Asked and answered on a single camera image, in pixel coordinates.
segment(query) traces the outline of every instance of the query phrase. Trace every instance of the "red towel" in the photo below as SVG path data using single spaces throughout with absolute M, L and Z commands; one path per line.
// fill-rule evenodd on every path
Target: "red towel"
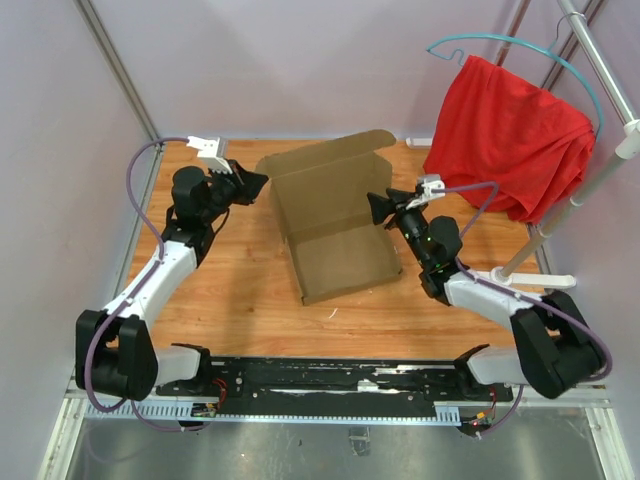
M 500 192 L 488 210 L 535 224 L 580 184 L 594 143 L 582 112 L 470 56 L 447 92 L 424 169 L 447 187 L 494 180 Z M 489 193 L 461 195 L 477 208 Z

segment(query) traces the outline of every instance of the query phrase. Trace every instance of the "open cardboard box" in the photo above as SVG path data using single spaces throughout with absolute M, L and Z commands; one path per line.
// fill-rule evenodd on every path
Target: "open cardboard box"
M 399 278 L 388 232 L 375 226 L 367 192 L 391 186 L 391 164 L 373 150 L 396 143 L 371 130 L 269 155 L 271 203 L 304 305 Z

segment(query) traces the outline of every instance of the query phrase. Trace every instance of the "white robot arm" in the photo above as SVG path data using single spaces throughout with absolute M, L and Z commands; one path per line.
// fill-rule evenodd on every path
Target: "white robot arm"
M 422 267 L 419 277 L 429 297 L 476 312 L 513 333 L 516 348 L 481 345 L 459 357 L 456 369 L 469 384 L 528 384 L 547 398 L 590 380 L 607 365 L 606 347 L 601 348 L 571 297 L 498 286 L 464 266 L 457 258 L 462 240 L 455 220 L 441 216 L 428 223 L 422 214 L 444 190 L 439 176 L 427 175 L 415 192 L 389 188 L 387 197 L 368 197 L 373 222 L 390 217 L 385 228 L 402 232 Z
M 209 176 L 195 166 L 174 174 L 174 204 L 153 257 L 118 297 L 100 311 L 85 310 L 76 322 L 76 384 L 86 388 L 88 378 L 88 393 L 143 400 L 156 385 L 206 375 L 210 368 L 206 348 L 174 344 L 156 350 L 149 331 L 175 289 L 209 252 L 217 233 L 213 222 L 222 215 L 226 221 L 233 204 L 253 203 L 268 178 L 225 160 L 220 142 L 193 146 L 204 152 L 199 156 Z

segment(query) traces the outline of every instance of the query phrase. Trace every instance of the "metal pole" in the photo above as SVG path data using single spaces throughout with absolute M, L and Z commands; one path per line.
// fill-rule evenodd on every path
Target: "metal pole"
M 520 249 L 518 253 L 500 270 L 500 275 L 504 278 L 509 277 L 516 269 L 522 265 L 530 255 L 553 234 L 556 228 L 564 223 L 569 216 L 580 207 L 589 195 L 591 195 L 602 182 L 604 182 L 611 174 L 613 174 L 625 159 L 620 158 L 615 153 L 611 155 L 604 168 L 585 181 L 571 196 L 567 202 L 554 213 L 551 218 L 541 227 Z
M 589 0 L 587 5 L 584 7 L 584 10 L 582 11 L 582 14 L 587 19 L 587 25 L 591 25 L 591 23 L 595 20 L 596 16 L 602 10 L 602 7 L 604 7 L 606 3 L 607 0 Z M 580 44 L 578 43 L 576 34 L 573 33 L 573 30 L 571 30 L 571 34 L 567 38 L 566 42 L 564 42 L 564 45 L 562 45 L 562 48 L 557 55 L 569 62 L 578 50 L 579 46 Z M 564 67 L 558 62 L 555 62 L 553 64 L 553 67 L 551 67 L 551 69 L 549 70 L 549 73 L 547 73 L 547 76 L 543 80 L 542 84 L 540 85 L 540 88 L 551 90 L 558 82 L 563 72 Z
M 160 138 L 158 129 L 154 125 L 153 120 L 151 120 L 149 112 L 147 112 L 138 91 L 131 81 L 131 77 L 129 77 L 127 73 L 127 69 L 124 67 L 122 60 L 120 60 L 120 56 L 113 46 L 113 42 L 100 19 L 100 15 L 98 15 L 98 12 L 93 6 L 93 2 L 91 0 L 74 0 L 74 3 L 76 7 L 78 7 L 78 11 L 91 31 L 93 38 L 95 38 L 98 48 L 104 55 L 109 68 L 113 72 L 145 133 L 150 140 L 157 140 Z
M 509 31 L 507 35 L 510 37 L 515 37 L 516 33 L 518 33 L 518 29 L 520 28 L 520 24 L 522 23 L 522 19 L 524 15 L 527 13 L 527 9 L 529 8 L 529 4 L 531 0 L 521 0 L 520 5 L 518 5 L 518 9 L 516 10 L 516 14 L 511 21 L 511 25 L 509 26 Z M 499 67 L 502 66 L 504 61 L 507 58 L 507 54 L 509 53 L 509 48 L 511 48 L 511 44 L 508 42 L 504 42 L 502 47 L 500 47 L 500 51 L 498 52 L 498 56 L 496 57 L 496 65 Z
M 576 11 L 571 0 L 558 0 L 558 4 L 560 5 L 564 15 Z M 567 20 L 622 122 L 627 125 L 636 120 L 636 113 L 631 106 L 631 103 L 611 72 L 607 61 L 602 56 L 600 48 L 591 36 L 591 32 L 589 31 L 584 19 L 578 15 L 570 15 L 567 17 Z M 562 225 L 571 213 L 580 207 L 585 200 L 625 162 L 625 160 L 626 158 L 622 158 L 614 152 L 602 170 L 588 178 L 575 191 L 565 205 L 557 210 L 557 212 L 551 216 L 549 221 L 545 223 L 544 227 L 540 228 L 540 230 L 531 237 L 529 242 L 527 242 L 527 244 L 515 254 L 509 263 L 500 270 L 500 275 L 507 278 L 515 272 L 516 269 L 522 265 L 530 255 L 535 253 L 536 249 L 538 249 L 553 234 L 555 229 Z
M 564 15 L 575 12 L 576 8 L 571 0 L 558 0 L 560 9 Z M 598 75 L 598 80 L 604 87 L 613 107 L 616 109 L 616 113 L 620 117 L 620 120 L 626 125 L 627 123 L 636 119 L 636 112 L 631 106 L 631 102 L 627 98 L 626 94 L 618 84 L 615 75 L 611 71 L 611 67 L 607 63 L 606 59 L 600 52 L 600 47 L 593 39 L 591 32 L 584 18 L 579 15 L 571 15 L 567 17 L 567 21 L 573 32 L 576 34 L 580 45 L 587 54 L 587 58 L 591 63 L 591 66 Z

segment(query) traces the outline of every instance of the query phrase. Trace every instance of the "wooden surface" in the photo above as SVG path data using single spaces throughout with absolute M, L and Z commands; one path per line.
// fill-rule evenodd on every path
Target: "wooden surface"
M 266 154 L 308 143 L 233 141 L 228 157 L 253 170 Z M 426 151 L 399 142 L 378 152 L 393 164 L 393 186 L 413 189 Z M 185 165 L 203 166 L 192 149 L 169 145 L 149 207 L 160 230 L 171 205 L 171 177 Z M 511 334 L 496 324 L 428 298 L 418 280 L 418 264 L 397 230 L 391 235 L 404 266 L 400 281 L 303 307 L 267 193 L 268 187 L 255 205 L 232 207 L 206 260 L 158 317 L 152 328 L 155 345 L 191 343 L 214 354 L 433 359 L 455 358 L 481 343 L 512 343 Z M 449 195 L 425 213 L 427 219 L 451 215 L 462 228 L 474 209 L 458 195 Z M 476 269 L 490 269 L 503 265 L 526 240 L 523 225 L 503 214 L 485 214 L 465 237 L 460 256 Z M 145 228 L 131 277 L 154 247 Z M 530 259 L 521 271 L 536 272 L 535 261 Z

